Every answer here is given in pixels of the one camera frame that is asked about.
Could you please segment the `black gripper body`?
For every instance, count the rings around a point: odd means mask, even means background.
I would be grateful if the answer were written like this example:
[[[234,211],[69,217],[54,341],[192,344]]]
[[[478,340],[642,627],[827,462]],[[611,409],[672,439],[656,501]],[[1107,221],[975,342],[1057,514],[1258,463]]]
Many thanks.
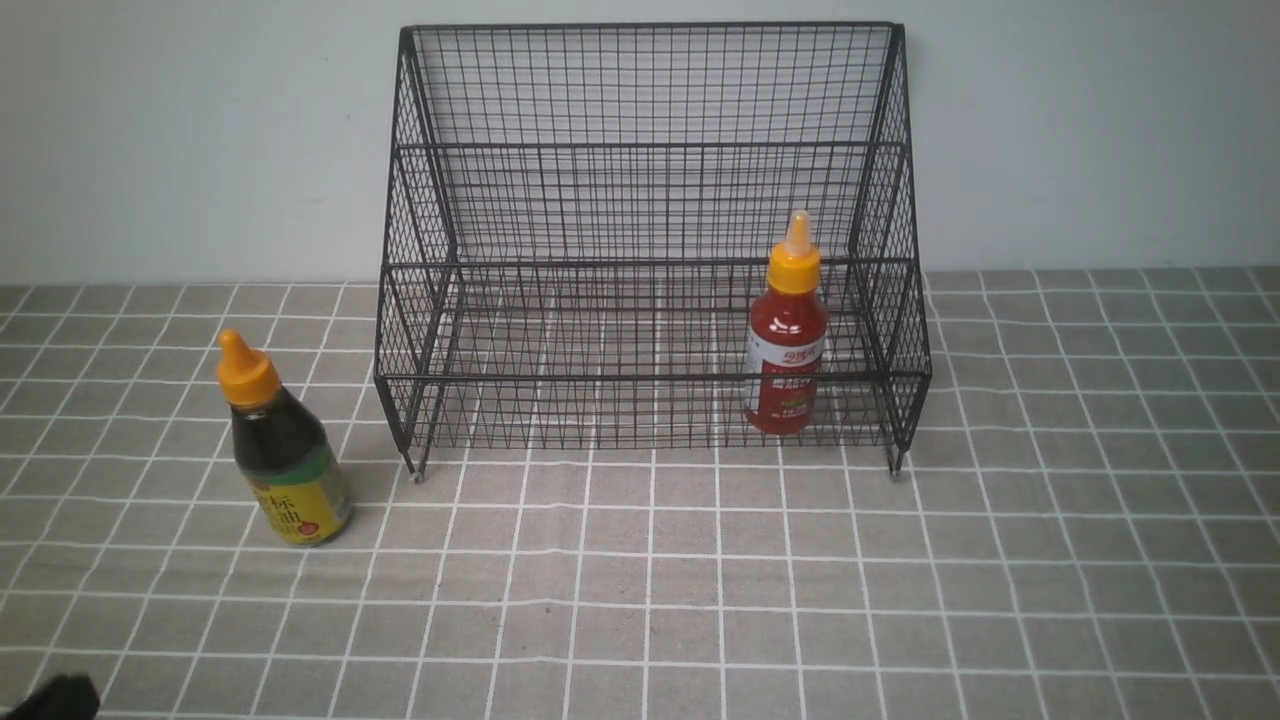
[[[99,692],[86,674],[60,674],[3,712],[9,720],[96,719],[101,708]]]

